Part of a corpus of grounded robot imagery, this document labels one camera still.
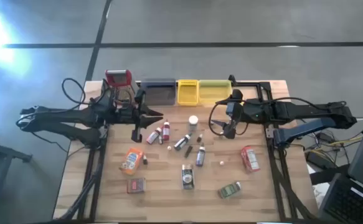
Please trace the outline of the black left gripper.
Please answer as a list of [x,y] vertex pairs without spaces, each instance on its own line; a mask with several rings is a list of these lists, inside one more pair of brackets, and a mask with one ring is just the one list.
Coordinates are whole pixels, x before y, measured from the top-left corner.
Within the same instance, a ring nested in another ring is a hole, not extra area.
[[[128,108],[131,110],[131,119],[134,122],[134,130],[131,133],[131,139],[134,142],[142,142],[142,134],[141,134],[141,117],[143,114],[143,105],[145,100],[146,92],[144,90],[138,90],[134,96],[134,102],[130,103]],[[147,128],[151,124],[162,120],[163,114],[146,108],[146,114],[148,116],[159,116],[159,117],[143,117],[143,127]]]

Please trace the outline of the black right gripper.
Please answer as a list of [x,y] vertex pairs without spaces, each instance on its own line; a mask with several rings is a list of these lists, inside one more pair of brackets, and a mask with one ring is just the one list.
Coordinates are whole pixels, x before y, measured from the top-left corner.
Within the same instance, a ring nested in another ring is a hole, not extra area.
[[238,89],[234,89],[231,96],[227,99],[227,107],[225,113],[230,117],[230,121],[223,122],[212,120],[214,124],[218,124],[224,131],[224,136],[227,139],[234,139],[236,135],[236,126],[238,125],[242,112],[242,92]]

